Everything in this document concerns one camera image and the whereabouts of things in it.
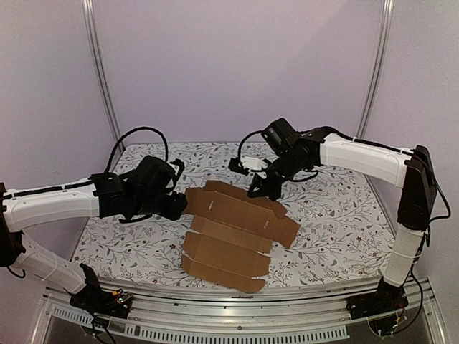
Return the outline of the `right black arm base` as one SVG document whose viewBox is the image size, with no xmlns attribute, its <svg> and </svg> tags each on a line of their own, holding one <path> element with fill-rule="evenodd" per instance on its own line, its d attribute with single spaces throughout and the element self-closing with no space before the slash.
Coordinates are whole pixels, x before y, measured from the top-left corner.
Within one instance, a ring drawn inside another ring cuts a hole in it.
<svg viewBox="0 0 459 344">
<path fill-rule="evenodd" d="M 395 287 L 380 279 L 374 292 L 358 294 L 346 299 L 346 310 L 351 319 L 372 317 L 392 312 L 409 305 L 403 286 Z"/>
</svg>

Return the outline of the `brown cardboard box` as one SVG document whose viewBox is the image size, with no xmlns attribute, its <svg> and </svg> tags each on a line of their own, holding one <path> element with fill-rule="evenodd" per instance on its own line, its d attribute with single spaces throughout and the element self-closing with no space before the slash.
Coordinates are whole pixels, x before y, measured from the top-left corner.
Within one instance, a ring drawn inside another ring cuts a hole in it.
<svg viewBox="0 0 459 344">
<path fill-rule="evenodd" d="M 190 276 L 244 293 L 266 284 L 273 243 L 286 249 L 299 223 L 278 201 L 250 198 L 241 188 L 209 180 L 185 191 L 191 229 L 181 245 L 181 267 Z"/>
</svg>

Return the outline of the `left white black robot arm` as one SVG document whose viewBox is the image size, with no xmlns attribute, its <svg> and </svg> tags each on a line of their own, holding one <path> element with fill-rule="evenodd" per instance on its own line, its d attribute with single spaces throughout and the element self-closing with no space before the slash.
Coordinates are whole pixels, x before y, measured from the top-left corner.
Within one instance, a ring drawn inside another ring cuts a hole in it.
<svg viewBox="0 0 459 344">
<path fill-rule="evenodd" d="M 106 295 L 92 268 L 57 256 L 24 233 L 26 228 L 65 219 L 119 216 L 123 224 L 158 215 L 178 220 L 186 196 L 174 189 L 184 171 L 176 159 L 146 156 L 120 175 L 104 171 L 67 185 L 32 190 L 1 189 L 1 266 L 20 269 L 59 285 L 92 311 L 102 310 Z"/>
</svg>

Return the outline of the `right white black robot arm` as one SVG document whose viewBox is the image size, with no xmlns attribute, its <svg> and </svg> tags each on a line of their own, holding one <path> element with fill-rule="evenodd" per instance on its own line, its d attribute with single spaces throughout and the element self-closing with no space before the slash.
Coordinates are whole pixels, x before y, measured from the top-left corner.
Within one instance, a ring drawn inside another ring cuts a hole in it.
<svg viewBox="0 0 459 344">
<path fill-rule="evenodd" d="M 427 241 L 432 209 L 438 188 L 424 146 L 393 148 L 360 140 L 323 126 L 295 130 L 285 119 L 277 119 L 259 131 L 276 155 L 274 161 L 239 154 L 239 165 L 254 178 L 247 195 L 252 198 L 280 198 L 282 185 L 301 171 L 329 166 L 371 176 L 402 191 L 397 211 L 397 235 L 387 268 L 377 292 L 371 297 L 376 312 L 386 312 L 397 303 L 402 286 Z"/>
</svg>

